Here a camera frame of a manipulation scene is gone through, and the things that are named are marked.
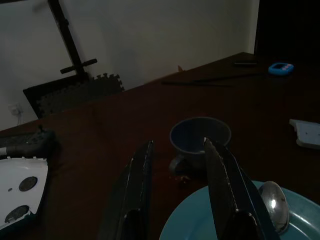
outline black stand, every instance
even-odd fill
[[[64,12],[62,11],[59,0],[48,0],[48,4],[53,14],[53,17],[55,19],[56,25],[59,28],[66,50],[68,51],[69,57],[73,64],[73,66],[69,66],[64,69],[61,69],[60,72],[62,74],[65,74],[75,70],[77,75],[84,75],[85,70],[83,67],[97,63],[98,62],[97,59],[94,58],[89,61],[85,61],[83,63],[81,62],[76,45],[74,43],[74,40],[71,36],[70,30],[68,27],[69,22],[65,18],[65,15],[64,15]]]

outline wooden table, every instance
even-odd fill
[[[232,63],[255,57],[240,53],[163,78],[189,81],[267,72],[272,61],[255,68]],[[320,151],[301,148],[289,119],[320,122],[320,81],[316,68],[297,64],[289,77],[267,75],[224,80],[234,87],[171,86],[159,80],[47,118],[7,129],[1,135],[53,129],[60,147],[48,160],[48,185],[40,216],[8,239],[96,239],[113,183],[134,151],[155,142],[150,239],[178,204],[206,185],[186,185],[168,171],[175,156],[169,132],[177,122],[208,116],[232,130],[230,150],[253,180],[272,180],[320,204]]]

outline white object with holes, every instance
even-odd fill
[[[310,121],[290,119],[289,124],[294,127],[296,143],[304,148],[320,149],[320,124]]]
[[[0,230],[37,213],[47,174],[48,165],[44,158],[8,157],[0,160]],[[30,190],[20,191],[20,183],[28,177],[36,177],[36,184]],[[28,212],[6,222],[8,214],[20,206],[28,206]]]

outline blue timer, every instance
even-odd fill
[[[276,62],[268,68],[268,72],[272,75],[286,76],[289,75],[294,68],[290,63]]]

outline silver spoon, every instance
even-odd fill
[[[284,192],[274,181],[266,181],[259,188],[259,193],[275,231],[282,234],[289,226],[289,206]]]

